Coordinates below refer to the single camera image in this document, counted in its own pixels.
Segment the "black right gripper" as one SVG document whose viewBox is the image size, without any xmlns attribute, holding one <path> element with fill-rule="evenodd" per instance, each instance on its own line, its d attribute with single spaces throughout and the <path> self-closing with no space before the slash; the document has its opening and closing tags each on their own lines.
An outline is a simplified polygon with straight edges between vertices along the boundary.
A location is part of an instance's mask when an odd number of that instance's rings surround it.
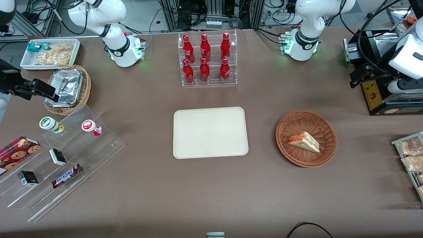
<svg viewBox="0 0 423 238">
<path fill-rule="evenodd" d="M 0 59 L 0 92 L 6 95 L 19 97 L 32 97 L 29 87 L 25 84 L 20 70 L 10 63 Z M 41 96 L 51 101 L 57 102 L 59 96 L 55 94 L 55 88 L 42 80 L 34 79 L 31 82 L 34 96 Z"/>
</svg>

